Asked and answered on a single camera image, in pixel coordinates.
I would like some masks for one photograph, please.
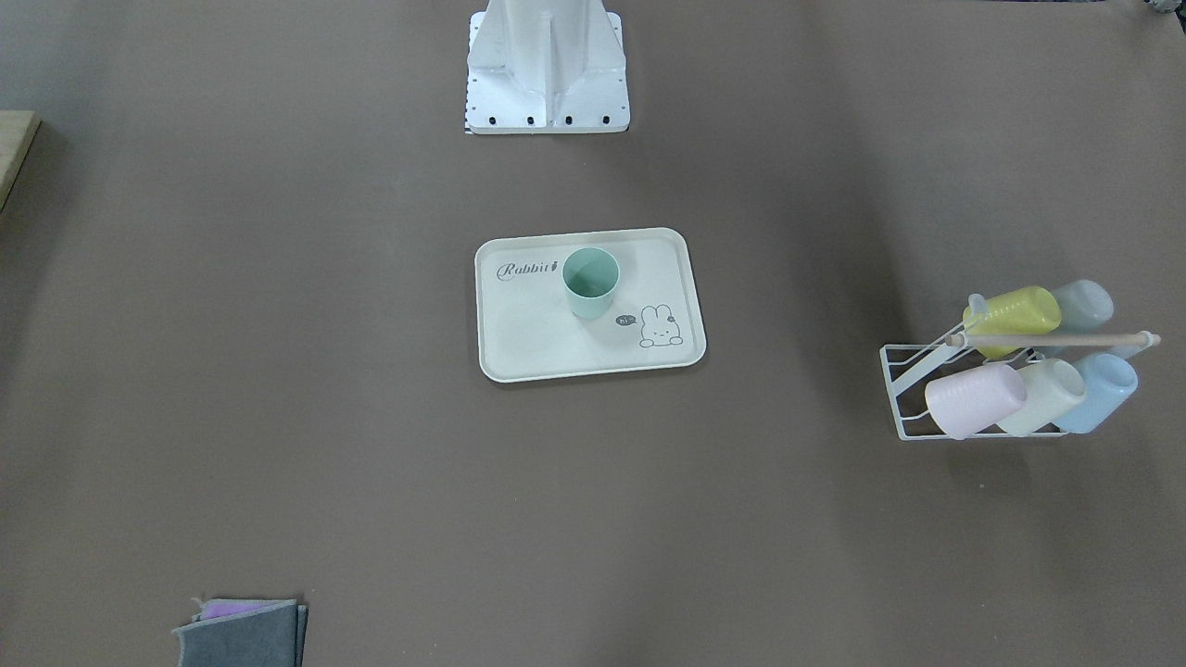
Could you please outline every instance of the felt cloth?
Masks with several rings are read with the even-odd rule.
[[[177,628],[178,667],[300,667],[307,608],[286,601],[211,601]]]

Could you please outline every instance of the green plastic cup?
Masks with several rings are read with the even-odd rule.
[[[581,248],[568,255],[560,272],[573,315],[597,319],[610,310],[621,269],[618,260],[601,248]]]

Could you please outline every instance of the cup rack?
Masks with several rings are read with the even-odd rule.
[[[1129,358],[1154,345],[1161,344],[1161,337],[1148,331],[1139,333],[1098,335],[1067,333],[1044,336],[977,336],[969,331],[988,316],[988,304],[981,294],[968,297],[970,313],[968,319],[951,328],[927,345],[882,345],[881,374],[885,377],[886,395],[893,411],[894,427],[903,440],[950,440],[929,419],[929,411],[923,398],[926,382],[967,370],[981,363],[988,363],[977,347],[1008,345],[1020,350],[1008,360],[1000,360],[1015,368],[1042,361],[1045,355],[1033,348],[1058,347],[1104,347],[1108,351]],[[1060,438],[1064,431],[1047,425],[1027,438]],[[990,426],[971,438],[1016,438]]]

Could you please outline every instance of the yellow cup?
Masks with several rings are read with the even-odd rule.
[[[964,322],[971,318],[971,309],[964,309]],[[988,299],[988,315],[978,324],[968,328],[973,336],[1006,333],[1050,333],[1063,323],[1063,311],[1054,296],[1041,287],[1022,287]],[[988,358],[1002,358],[1019,348],[976,348]]]

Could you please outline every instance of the light blue cup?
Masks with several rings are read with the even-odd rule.
[[[1111,319],[1115,306],[1111,294],[1092,280],[1076,280],[1051,290],[1058,309],[1063,311],[1063,323],[1051,333],[1092,333]],[[1037,351],[1054,357],[1066,348],[1035,348]]]
[[[618,260],[601,248],[581,248],[568,255],[560,275],[573,315],[597,319],[610,310],[621,269]]]
[[[1088,386],[1088,398],[1079,407],[1056,419],[1054,426],[1070,433],[1090,433],[1136,390],[1136,370],[1108,352],[1088,355],[1072,366]]]

